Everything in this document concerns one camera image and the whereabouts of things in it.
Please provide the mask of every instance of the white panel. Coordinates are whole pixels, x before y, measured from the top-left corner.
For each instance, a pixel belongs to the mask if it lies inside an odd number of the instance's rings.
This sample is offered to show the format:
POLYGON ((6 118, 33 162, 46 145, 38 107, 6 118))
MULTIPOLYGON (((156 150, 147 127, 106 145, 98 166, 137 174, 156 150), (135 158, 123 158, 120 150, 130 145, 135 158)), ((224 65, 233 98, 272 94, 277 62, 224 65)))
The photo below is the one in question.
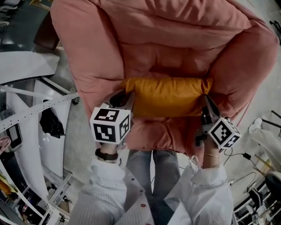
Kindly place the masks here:
POLYGON ((0 83, 55 74, 59 57, 30 51, 0 52, 0 83))
MULTIPOLYGON (((45 94, 53 98, 61 98, 62 95, 43 82, 36 80, 34 86, 34 92, 45 94)), ((33 98, 33 105, 42 103, 43 99, 33 98)), ((71 99, 61 102, 53 106, 51 109, 53 113, 58 117, 59 121, 62 123, 64 132, 66 131, 67 118, 69 113, 69 108, 71 105, 71 99)), ((40 145, 40 155, 44 165, 53 173, 62 177, 63 171, 63 151, 65 144, 65 136, 61 136, 60 139, 51 136, 49 133, 44 133, 40 123, 38 124, 39 132, 39 145, 40 145)))
MULTIPOLYGON (((7 105, 14 113, 21 113, 29 107, 20 97, 7 92, 7 105)), ((19 122, 22 134, 22 146, 15 152, 18 165, 30 188, 42 199, 47 199, 38 143, 38 114, 34 114, 19 122)))

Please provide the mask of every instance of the black strap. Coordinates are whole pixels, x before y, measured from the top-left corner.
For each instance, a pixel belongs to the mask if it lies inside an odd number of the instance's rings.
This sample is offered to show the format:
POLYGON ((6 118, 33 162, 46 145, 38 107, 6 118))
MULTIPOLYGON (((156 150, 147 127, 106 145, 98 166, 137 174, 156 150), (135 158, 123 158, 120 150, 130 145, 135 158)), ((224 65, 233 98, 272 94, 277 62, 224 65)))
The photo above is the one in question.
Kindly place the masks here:
POLYGON ((101 153, 100 148, 96 150, 96 156, 99 158, 102 158, 104 161, 114 161, 114 160, 118 159, 117 152, 114 155, 110 155, 107 153, 101 153))

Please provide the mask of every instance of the yellow cushion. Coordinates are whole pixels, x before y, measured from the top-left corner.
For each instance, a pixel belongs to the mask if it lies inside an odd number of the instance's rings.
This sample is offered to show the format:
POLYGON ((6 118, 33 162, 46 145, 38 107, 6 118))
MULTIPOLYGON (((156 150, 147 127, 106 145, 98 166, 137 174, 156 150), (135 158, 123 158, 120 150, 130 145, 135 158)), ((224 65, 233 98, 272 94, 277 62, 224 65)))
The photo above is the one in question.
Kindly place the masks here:
POLYGON ((180 117, 201 115, 200 96, 208 94, 213 80, 199 78, 130 78, 121 83, 135 92, 134 116, 180 117))

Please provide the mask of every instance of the blue jeans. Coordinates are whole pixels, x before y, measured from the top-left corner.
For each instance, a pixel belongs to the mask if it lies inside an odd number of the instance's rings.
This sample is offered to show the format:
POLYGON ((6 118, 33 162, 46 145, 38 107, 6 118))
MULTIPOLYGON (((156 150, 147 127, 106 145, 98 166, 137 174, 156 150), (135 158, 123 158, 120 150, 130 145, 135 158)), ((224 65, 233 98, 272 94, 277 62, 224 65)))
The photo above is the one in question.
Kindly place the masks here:
POLYGON ((164 198, 180 178, 177 154, 168 150, 152 152, 130 150, 126 167, 145 190, 155 225, 168 224, 173 211, 165 203, 164 198), (151 154, 155 163, 153 192, 150 177, 151 154))

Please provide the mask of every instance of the leg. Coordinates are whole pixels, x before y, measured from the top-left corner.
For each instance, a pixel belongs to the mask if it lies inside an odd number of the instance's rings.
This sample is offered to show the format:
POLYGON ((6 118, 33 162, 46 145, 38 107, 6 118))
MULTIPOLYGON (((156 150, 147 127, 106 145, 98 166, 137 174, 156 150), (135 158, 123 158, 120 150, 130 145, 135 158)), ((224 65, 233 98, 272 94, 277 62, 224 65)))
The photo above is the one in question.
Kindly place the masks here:
POLYGON ((163 200, 180 178, 177 154, 168 150, 153 150, 155 181, 153 196, 163 200))
POLYGON ((151 152, 130 150, 126 167, 145 190, 147 198, 152 196, 150 180, 151 152))

